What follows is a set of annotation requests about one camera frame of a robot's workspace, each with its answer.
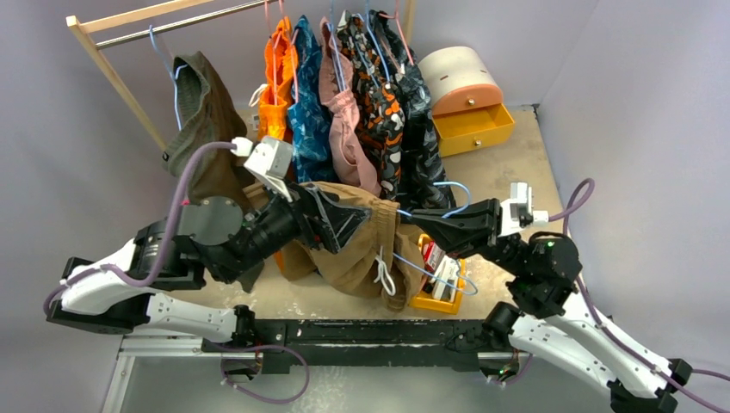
cable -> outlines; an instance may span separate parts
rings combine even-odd
[[[575,203],[576,198],[578,198],[578,192],[580,189],[588,185],[588,189],[585,191],[585,194],[583,197],[578,201],[578,203]],[[555,215],[555,219],[551,217],[551,221],[563,218],[563,233],[567,235],[567,227],[568,227],[568,220],[570,218],[571,213],[576,212],[585,202],[591,197],[591,194],[593,193],[593,188],[595,187],[596,183],[591,178],[584,179],[576,188],[573,190],[570,200],[568,201],[566,205],[566,210],[563,213],[559,213]],[[650,368],[654,373],[656,373],[659,377],[661,377],[663,380],[665,380],[667,383],[669,383],[671,386],[682,392],[685,396],[688,398],[691,398],[695,402],[701,404],[702,406],[718,412],[718,413],[730,413],[730,410],[724,410],[719,406],[716,406],[707,400],[700,398],[692,391],[687,390],[684,388],[683,385],[680,385],[675,379],[673,379],[668,374],[664,373],[659,369],[658,366],[655,366],[651,361],[647,360],[643,355],[639,354],[638,352],[634,351],[632,348],[630,348],[628,345],[626,345],[624,342],[621,341],[616,335],[605,325],[603,325],[603,322],[601,321],[600,316],[598,315],[598,309],[596,308],[596,305],[593,303],[593,299],[588,294],[588,289],[585,287],[585,283],[583,280],[578,277],[576,279],[576,283],[578,284],[578,289],[580,290],[580,293],[583,295],[583,300],[585,301],[586,306],[588,307],[588,312],[591,314],[591,317],[593,318],[593,321],[596,323],[598,328],[620,349],[625,351],[627,354],[634,357],[636,360],[641,362],[644,366]],[[720,379],[725,379],[730,381],[730,376],[726,376],[722,373],[716,373],[716,372],[710,372],[708,370],[699,370],[701,373],[699,374],[707,374],[713,377],[717,377]]]
[[[582,197],[580,198],[580,200],[578,200],[578,202],[576,202],[575,200],[576,200],[576,198],[578,197],[578,193],[579,193],[579,192],[580,192],[580,190],[581,190],[581,189],[582,189],[582,188],[583,188],[584,186],[586,186],[586,185],[588,185],[588,188],[587,188],[587,189],[585,190],[585,194],[583,194],[583,196],[582,196]],[[555,215],[553,215],[553,216],[551,216],[551,217],[547,218],[547,221],[548,221],[548,222],[553,222],[553,221],[557,221],[558,219],[565,219],[565,220],[563,221],[563,233],[564,233],[564,234],[567,234],[567,232],[568,232],[568,222],[567,222],[567,221],[568,221],[568,217],[570,217],[570,215],[571,215],[572,213],[574,213],[574,212],[578,211],[578,209],[579,209],[580,207],[582,207],[582,206],[583,206],[583,204],[585,204],[585,202],[586,202],[586,201],[587,201],[587,200],[588,200],[588,199],[589,199],[589,198],[591,197],[591,195],[593,194],[593,189],[594,189],[595,187],[596,187],[596,182],[595,182],[595,181],[593,181],[593,178],[585,178],[585,179],[584,179],[584,180],[583,180],[583,181],[582,181],[581,183],[579,183],[579,184],[578,184],[578,186],[577,186],[577,187],[576,187],[576,188],[575,188],[575,189],[574,189],[574,190],[572,191],[572,194],[571,194],[570,200],[568,201],[568,203],[567,203],[567,205],[566,205],[566,209],[565,209],[565,211],[563,211],[562,213],[556,213]]]
[[[670,377],[666,373],[664,373],[661,370],[659,370],[659,367],[658,366],[655,366],[651,361],[649,361],[646,358],[644,358],[644,356],[642,356],[641,354],[637,353],[632,348],[630,348],[629,346],[627,346],[626,344],[624,344],[624,342],[622,342],[618,337],[616,337],[616,335],[614,335],[613,332],[611,332],[611,330],[609,330],[608,327],[605,327],[602,324],[602,322],[600,321],[601,318],[598,316],[598,311],[596,309],[596,306],[593,304],[593,300],[591,299],[591,296],[588,295],[588,290],[585,288],[585,283],[583,282],[583,280],[581,280],[578,277],[576,279],[576,282],[578,283],[578,289],[583,294],[583,300],[585,300],[585,303],[588,305],[588,312],[591,314],[591,317],[593,318],[593,321],[596,322],[596,324],[598,325],[598,328],[616,346],[618,346],[620,349],[622,349],[626,353],[630,354],[636,360],[640,361],[641,364],[643,364],[644,366],[652,369],[652,371],[654,373],[656,373],[659,377],[661,377],[662,379],[664,379],[667,383],[669,383],[670,385],[672,385],[673,387],[675,387],[677,390],[679,390],[680,392],[684,393],[684,395],[687,396],[688,398],[691,398],[695,402],[701,404],[702,406],[704,406],[704,407],[706,407],[706,408],[708,408],[708,409],[710,409],[712,411],[716,411],[718,413],[730,413],[730,410],[724,410],[724,409],[722,409],[722,408],[720,408],[720,407],[718,407],[718,406],[716,406],[714,404],[711,404],[707,400],[705,400],[705,399],[700,398],[699,396],[697,396],[692,391],[689,391],[689,390],[685,389],[684,386],[683,385],[680,385],[675,379],[673,379],[672,377]]]
[[[201,159],[203,158],[203,155],[206,154],[208,151],[216,150],[216,149],[236,149],[237,146],[234,143],[231,142],[210,142],[207,144],[204,144],[200,148],[198,148],[194,153],[193,156],[190,157],[188,160],[188,163],[185,165],[185,169],[182,171],[183,173],[180,175],[180,179],[177,181],[177,187],[175,188],[175,193],[172,195],[172,202],[170,203],[170,212],[167,216],[167,221],[165,222],[164,226],[164,233],[162,236],[162,240],[160,242],[159,246],[159,252],[157,255],[157,259],[155,260],[154,264],[152,264],[152,268],[150,269],[150,273],[142,280],[135,280],[134,278],[127,275],[124,271],[121,270],[121,268],[115,266],[114,264],[102,264],[99,266],[99,268],[87,268],[81,273],[77,274],[70,280],[62,280],[61,285],[58,287],[55,287],[53,291],[51,291],[50,294],[46,297],[46,299],[43,301],[43,312],[48,315],[50,313],[51,303],[53,300],[58,296],[60,293],[62,293],[66,288],[73,286],[74,284],[78,283],[79,281],[83,280],[84,278],[96,273],[100,270],[102,271],[111,271],[114,274],[116,274],[122,281],[126,282],[128,285],[132,287],[139,287],[144,288],[150,286],[158,277],[160,271],[162,271],[162,267],[164,265],[164,261],[167,259],[167,255],[170,253],[171,250],[171,244],[172,244],[172,236],[175,233],[175,230],[177,229],[177,221],[180,219],[180,212],[182,211],[183,205],[183,199],[185,198],[185,192],[187,191],[188,183],[193,177],[193,174],[195,173],[195,168],[198,166],[198,163],[200,163]]]
[[[727,374],[713,372],[712,370],[702,370],[701,368],[696,368],[696,369],[692,370],[692,374],[701,374],[703,376],[712,376],[717,379],[723,379],[725,381],[730,381],[730,376],[728,376]]]
[[[304,374],[305,374],[304,385],[301,387],[301,390],[299,390],[298,393],[296,393],[295,395],[293,395],[290,398],[267,398],[265,396],[255,393],[251,390],[248,390],[244,387],[241,387],[241,386],[237,385],[236,383],[233,383],[233,381],[228,378],[228,374],[226,373],[226,370],[224,369],[224,366],[223,366],[224,362],[226,360],[232,360],[232,359],[222,359],[220,361],[220,375],[223,376],[223,381],[221,381],[220,383],[222,385],[227,384],[230,387],[232,387],[234,390],[238,390],[238,391],[242,392],[243,394],[245,394],[247,396],[251,396],[252,398],[255,398],[256,400],[258,400],[260,402],[271,403],[271,404],[292,403],[294,400],[300,398],[305,393],[307,387],[309,387],[309,379],[310,379],[310,374],[311,374],[309,365],[306,364],[306,360],[304,360],[304,357],[302,357],[301,354],[297,353],[296,351],[292,350],[289,347],[279,346],[276,344],[266,344],[263,346],[253,346],[253,347],[248,347],[248,348],[231,348],[231,347],[222,346],[222,345],[214,343],[214,342],[211,342],[211,344],[213,344],[213,347],[216,347],[219,350],[232,352],[232,353],[250,353],[250,352],[257,352],[257,351],[262,351],[262,350],[284,351],[286,353],[293,355],[294,357],[297,358],[297,360],[299,360],[301,365],[304,366]]]
[[[380,254],[378,256],[375,256],[375,260],[378,262],[378,276],[375,277],[375,281],[373,283],[380,283],[383,285],[383,289],[386,290],[386,293],[389,296],[395,295],[395,281],[393,281],[393,277],[388,273],[387,270],[387,264],[383,260],[383,246],[380,246]]]

blue hanger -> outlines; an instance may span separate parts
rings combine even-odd
[[[454,288],[454,290],[456,290],[456,291],[461,291],[461,293],[463,293],[464,295],[476,295],[476,294],[477,294],[477,293],[479,292],[479,289],[477,288],[477,285],[476,285],[476,284],[474,284],[474,281],[472,281],[471,279],[469,279],[469,278],[467,278],[467,277],[465,277],[465,276],[461,275],[461,263],[460,263],[460,262],[459,262],[458,260],[457,260],[456,262],[458,262],[458,263],[459,263],[459,274],[458,274],[458,275],[456,275],[456,277],[458,277],[458,278],[461,278],[462,280],[464,280],[464,281],[466,281],[467,283],[471,284],[472,288],[474,289],[474,291],[472,291],[472,292],[467,292],[467,291],[464,291],[464,290],[462,290],[461,288],[459,288],[458,286],[455,286],[454,284],[451,284],[451,283],[449,283],[448,281],[445,281],[445,280],[442,280],[442,279],[440,279],[440,278],[436,277],[435,275],[433,275],[432,273],[430,273],[430,272],[426,271],[425,269],[423,269],[423,268],[420,268],[420,267],[419,267],[418,265],[414,264],[413,262],[410,262],[410,261],[406,260],[406,259],[405,259],[404,257],[402,257],[402,256],[399,256],[399,255],[398,255],[398,254],[396,254],[395,252],[393,252],[393,256],[394,256],[394,257],[396,257],[396,258],[398,258],[398,259],[399,259],[399,260],[401,260],[402,262],[405,262],[406,264],[410,265],[411,267],[414,267],[414,268],[415,268],[415,269],[417,269],[418,271],[420,271],[420,272],[422,272],[422,273],[424,273],[424,274],[428,275],[429,277],[433,278],[434,280],[436,280],[436,281],[438,281],[438,282],[441,282],[441,283],[443,283],[443,284],[446,284],[446,285],[447,285],[448,287]]]
[[[337,48],[337,36],[335,35],[335,0],[330,0],[330,22],[327,23],[327,28],[330,29],[330,40],[332,41],[332,48],[334,49],[334,56],[332,60],[335,63],[335,75],[337,75],[337,86],[342,92],[347,90],[347,84],[344,81],[344,74],[342,68],[342,62],[340,61],[340,51]]]
[[[469,208],[470,205],[472,205],[472,193],[469,191],[469,188],[467,188],[467,186],[464,185],[463,183],[454,182],[454,181],[434,182],[435,187],[445,187],[448,185],[454,185],[456,187],[463,189],[467,193],[467,203],[464,206],[459,206],[454,211],[449,211],[449,212],[443,214],[441,216],[441,218],[448,218],[451,215],[454,215],[455,213],[460,213],[460,212],[464,211],[465,209]],[[413,216],[413,214],[411,214],[407,211],[404,211],[402,209],[397,209],[396,211],[398,211],[399,214],[405,215],[406,217],[409,217],[409,218]]]
[[[386,80],[390,82],[390,72],[387,69],[386,60],[383,58],[383,52],[380,50],[378,40],[377,38],[375,38],[375,34],[373,34],[373,29],[370,27],[370,0],[365,0],[365,28],[368,29],[368,33],[370,33],[370,39],[373,40],[373,44],[375,45],[375,51],[380,57],[380,62],[383,65],[383,71],[385,71],[386,73]]]
[[[180,112],[177,108],[177,77],[180,75],[180,70],[188,67],[188,65],[181,65],[178,66],[175,70],[175,74],[172,73],[172,68],[170,68],[170,63],[168,63],[167,59],[165,58],[164,54],[160,52],[158,48],[158,43],[155,41],[155,33],[152,30],[152,25],[150,25],[150,40],[152,41],[152,48],[155,49],[155,53],[158,54],[160,59],[162,60],[162,64],[164,65],[165,70],[167,71],[167,74],[170,75],[170,80],[172,80],[172,85],[175,87],[175,101],[173,102],[173,105],[175,106],[175,118],[177,120],[177,130],[180,131],[183,129],[183,123],[180,120]]]

pile of clothes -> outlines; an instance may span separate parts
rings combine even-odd
[[[292,242],[282,251],[283,275],[296,280],[317,269],[338,290],[381,296],[387,308],[399,311],[418,292],[422,274],[394,261],[393,253],[421,268],[424,263],[420,231],[402,224],[397,210],[452,208],[455,198],[450,187],[435,185],[447,178],[415,52],[388,22],[374,10],[364,18],[344,12],[336,26],[321,20],[318,41],[305,16],[293,27],[287,17],[279,21],[264,49],[267,83],[259,96],[258,137],[293,145],[294,181],[316,182],[342,203],[375,211],[336,256]],[[176,57],[174,70],[181,130],[163,160],[179,176],[200,146],[247,131],[202,53]],[[212,195],[232,198],[244,210],[266,201],[260,184],[229,151],[208,153],[189,184],[191,202]],[[376,257],[389,267],[395,294],[374,283]]]

blue patterned shirt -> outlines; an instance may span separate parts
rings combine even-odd
[[[299,101],[296,88],[292,87],[295,103],[287,111],[287,122],[294,136],[294,173],[299,183],[311,181],[339,182],[332,166],[330,149],[330,113],[319,104],[319,66],[322,64],[322,50],[314,36],[309,21],[300,17],[294,31],[299,29],[294,40],[299,68]]]

orange shirt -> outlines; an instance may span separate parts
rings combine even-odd
[[[288,17],[284,17],[266,42],[263,58],[266,61],[268,86],[261,94],[258,105],[259,140],[268,135],[292,143],[292,131],[287,127],[287,109],[294,103],[292,83],[294,71],[299,65],[299,56],[291,42],[291,36],[291,22]]]

